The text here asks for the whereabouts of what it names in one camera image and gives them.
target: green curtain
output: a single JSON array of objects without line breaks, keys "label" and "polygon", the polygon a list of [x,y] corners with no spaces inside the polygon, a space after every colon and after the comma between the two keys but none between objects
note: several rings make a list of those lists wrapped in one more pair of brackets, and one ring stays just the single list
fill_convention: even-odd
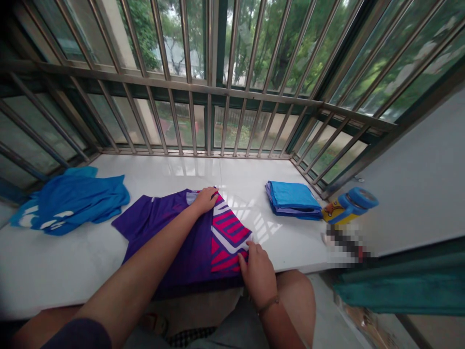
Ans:
[{"label": "green curtain", "polygon": [[465,316],[465,238],[371,260],[334,288],[376,313]]}]

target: black sleeve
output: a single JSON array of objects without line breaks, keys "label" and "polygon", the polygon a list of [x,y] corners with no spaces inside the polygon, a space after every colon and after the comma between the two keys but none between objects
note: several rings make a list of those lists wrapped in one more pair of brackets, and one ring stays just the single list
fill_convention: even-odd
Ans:
[{"label": "black sleeve", "polygon": [[111,349],[111,341],[102,324],[88,318],[80,318],[68,322],[42,348]]}]

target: white marble countertop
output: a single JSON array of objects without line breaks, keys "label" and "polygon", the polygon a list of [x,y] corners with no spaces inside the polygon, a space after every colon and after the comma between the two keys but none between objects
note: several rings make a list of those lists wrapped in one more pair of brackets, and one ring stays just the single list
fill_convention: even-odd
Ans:
[{"label": "white marble countertop", "polygon": [[[324,221],[273,214],[267,180],[307,184],[285,160],[101,155],[97,177],[125,175],[132,205],[141,195],[165,196],[216,186],[276,271],[330,268],[321,239]],[[7,225],[0,230],[0,319],[28,318],[40,310],[84,303],[121,265],[125,238],[107,221],[86,223],[54,237]]]}]

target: bracelet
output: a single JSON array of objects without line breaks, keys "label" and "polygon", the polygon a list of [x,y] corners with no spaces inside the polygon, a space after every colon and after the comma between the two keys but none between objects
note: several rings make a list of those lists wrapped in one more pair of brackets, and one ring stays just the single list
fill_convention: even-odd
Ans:
[{"label": "bracelet", "polygon": [[273,297],[270,299],[263,307],[257,310],[257,315],[258,316],[263,316],[263,314],[273,305],[273,304],[279,304],[279,297]]}]

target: yellow label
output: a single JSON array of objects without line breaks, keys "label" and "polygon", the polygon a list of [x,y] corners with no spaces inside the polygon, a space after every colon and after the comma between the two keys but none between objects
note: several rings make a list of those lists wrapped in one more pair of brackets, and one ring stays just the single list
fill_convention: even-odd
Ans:
[{"label": "yellow label", "polygon": [[[337,216],[341,215],[344,212],[345,208],[343,208],[339,201],[336,199],[322,210],[323,219],[326,222],[329,222],[330,220],[335,219]],[[337,222],[337,224],[346,224],[350,222],[352,219],[355,219],[356,217],[358,217],[358,215],[351,214],[343,218],[341,221]]]}]

